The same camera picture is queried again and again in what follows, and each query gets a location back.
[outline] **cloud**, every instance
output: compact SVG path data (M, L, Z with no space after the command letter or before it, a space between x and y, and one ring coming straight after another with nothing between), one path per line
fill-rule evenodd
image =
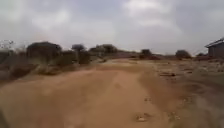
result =
M223 6L222 0L2 0L0 39L194 53L223 37Z

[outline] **dirt ground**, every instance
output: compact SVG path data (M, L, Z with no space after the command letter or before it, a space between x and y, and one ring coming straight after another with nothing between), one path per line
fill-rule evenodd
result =
M29 76L0 89L0 128L222 128L224 89L198 65L113 60Z

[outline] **house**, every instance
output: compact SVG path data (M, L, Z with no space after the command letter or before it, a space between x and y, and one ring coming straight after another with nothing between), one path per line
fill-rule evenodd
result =
M208 48L208 55L212 58L224 58L224 38L217 40L209 45L205 46Z

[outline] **shrub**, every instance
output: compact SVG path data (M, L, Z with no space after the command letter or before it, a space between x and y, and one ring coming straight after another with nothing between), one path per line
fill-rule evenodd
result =
M40 75L57 75L59 73L59 69L54 66L49 66L49 65L39 65L35 71L35 73L40 74Z
M192 58L191 55L190 55L190 53L187 52L186 50L178 50L176 52L176 55L175 56L178 59L190 59L190 58Z
M89 52L82 51L79 53L79 64L89 64L91 61L91 57Z
M34 65L32 64L15 64L12 67L10 67L10 76L13 78L20 78L28 73L30 73L34 69Z
M106 54L113 54L113 53L117 53L118 51L118 49L112 44L103 44L99 46L99 48L101 47Z
M152 53L149 49L142 49L139 58L140 59L150 59Z
M65 67L77 62L77 55L74 51L63 51L61 55L53 61L53 65Z
M37 42L27 47L27 55L31 58L38 58L43 61L49 62L50 60L58 57L62 48L50 42Z

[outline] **dirt path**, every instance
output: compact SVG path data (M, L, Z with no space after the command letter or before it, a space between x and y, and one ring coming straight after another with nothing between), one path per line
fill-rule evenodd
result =
M147 100L141 70L112 67L6 85L5 120L10 128L167 128L166 115Z

